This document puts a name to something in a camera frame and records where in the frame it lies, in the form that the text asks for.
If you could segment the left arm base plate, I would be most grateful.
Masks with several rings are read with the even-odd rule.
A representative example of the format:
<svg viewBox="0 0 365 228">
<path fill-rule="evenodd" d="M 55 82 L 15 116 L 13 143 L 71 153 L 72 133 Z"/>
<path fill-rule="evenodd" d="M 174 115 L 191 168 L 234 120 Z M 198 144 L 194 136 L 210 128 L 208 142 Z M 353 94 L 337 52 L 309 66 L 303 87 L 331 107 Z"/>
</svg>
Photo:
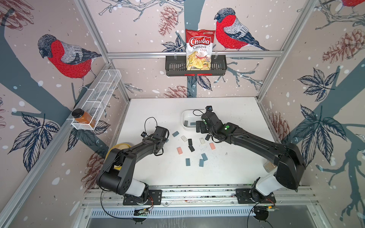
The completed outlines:
<svg viewBox="0 0 365 228">
<path fill-rule="evenodd" d="M 148 197 L 144 200 L 141 197 L 125 194 L 123 205 L 124 206 L 152 206 L 160 205 L 162 199 L 161 190 L 149 190 Z"/>
</svg>

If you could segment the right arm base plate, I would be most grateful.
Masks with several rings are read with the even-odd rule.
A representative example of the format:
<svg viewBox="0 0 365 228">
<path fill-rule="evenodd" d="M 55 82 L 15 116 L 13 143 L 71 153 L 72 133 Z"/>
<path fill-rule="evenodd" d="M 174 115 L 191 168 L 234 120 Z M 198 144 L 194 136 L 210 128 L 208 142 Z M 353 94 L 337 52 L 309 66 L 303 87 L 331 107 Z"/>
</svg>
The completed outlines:
<svg viewBox="0 0 365 228">
<path fill-rule="evenodd" d="M 276 203 L 276 199 L 273 193 L 270 193 L 268 196 L 264 196 L 257 190 L 252 190 L 252 189 L 236 189 L 235 196 L 239 204 Z"/>
</svg>

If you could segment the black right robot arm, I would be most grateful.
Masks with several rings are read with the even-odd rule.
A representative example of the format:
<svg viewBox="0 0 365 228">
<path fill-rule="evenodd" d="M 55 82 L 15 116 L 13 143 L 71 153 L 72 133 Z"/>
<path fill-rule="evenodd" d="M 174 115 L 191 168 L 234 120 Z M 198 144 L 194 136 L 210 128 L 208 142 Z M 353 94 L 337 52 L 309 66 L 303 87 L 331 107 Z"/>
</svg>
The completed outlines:
<svg viewBox="0 0 365 228">
<path fill-rule="evenodd" d="M 306 166 L 296 145 L 272 142 L 253 135 L 234 123 L 222 123 L 213 111 L 207 110 L 200 117 L 195 124 L 198 133 L 209 134 L 218 143 L 226 142 L 246 148 L 277 167 L 274 174 L 255 180 L 249 191 L 253 202 L 263 202 L 281 188 L 298 190 Z"/>
</svg>

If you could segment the pink eraser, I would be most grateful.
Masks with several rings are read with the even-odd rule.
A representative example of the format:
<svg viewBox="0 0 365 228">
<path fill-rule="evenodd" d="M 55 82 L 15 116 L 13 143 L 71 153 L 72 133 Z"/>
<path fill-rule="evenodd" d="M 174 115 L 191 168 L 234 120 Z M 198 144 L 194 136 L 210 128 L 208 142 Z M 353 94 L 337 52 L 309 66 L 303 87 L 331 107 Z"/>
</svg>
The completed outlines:
<svg viewBox="0 0 365 228">
<path fill-rule="evenodd" d="M 211 148 L 212 150 L 215 150 L 215 149 L 216 149 L 215 144 L 214 144 L 213 142 L 209 143 L 209 145 L 210 145 L 210 148 Z"/>
<path fill-rule="evenodd" d="M 178 151 L 178 154 L 183 154 L 183 151 L 182 151 L 181 147 L 178 147 L 177 151 Z"/>
</svg>

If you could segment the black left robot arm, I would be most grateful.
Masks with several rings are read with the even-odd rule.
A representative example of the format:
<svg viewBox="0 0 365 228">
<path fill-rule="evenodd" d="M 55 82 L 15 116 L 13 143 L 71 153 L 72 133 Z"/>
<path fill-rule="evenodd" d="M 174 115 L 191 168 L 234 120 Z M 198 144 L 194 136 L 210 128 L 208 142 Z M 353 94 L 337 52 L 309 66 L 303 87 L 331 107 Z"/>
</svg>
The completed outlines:
<svg viewBox="0 0 365 228">
<path fill-rule="evenodd" d="M 136 197 L 141 203 L 147 202 L 149 186 L 133 178 L 135 166 L 149 155 L 163 155 L 163 146 L 169 135 L 168 129 L 157 126 L 151 135 L 143 132 L 141 143 L 126 149 L 112 149 L 97 175 L 96 184 L 103 190 Z"/>
</svg>

